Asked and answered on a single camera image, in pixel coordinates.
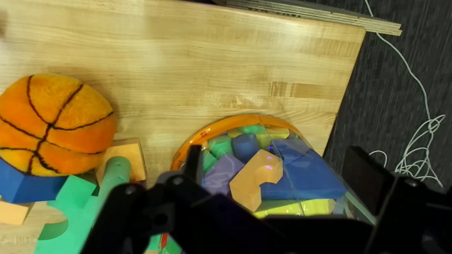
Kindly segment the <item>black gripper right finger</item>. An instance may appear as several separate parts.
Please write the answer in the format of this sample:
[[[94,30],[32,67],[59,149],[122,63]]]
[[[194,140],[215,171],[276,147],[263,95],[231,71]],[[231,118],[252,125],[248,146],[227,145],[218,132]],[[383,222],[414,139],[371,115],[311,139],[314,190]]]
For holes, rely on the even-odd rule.
[[[342,178],[375,217],[395,183],[395,177],[361,147],[347,150]]]

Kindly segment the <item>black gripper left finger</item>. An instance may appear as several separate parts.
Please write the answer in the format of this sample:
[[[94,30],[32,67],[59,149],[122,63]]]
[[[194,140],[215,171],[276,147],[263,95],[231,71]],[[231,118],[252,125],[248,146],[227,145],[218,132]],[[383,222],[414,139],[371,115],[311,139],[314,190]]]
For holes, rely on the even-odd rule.
[[[183,177],[188,181],[200,184],[203,181],[203,147],[191,146],[183,169]]]

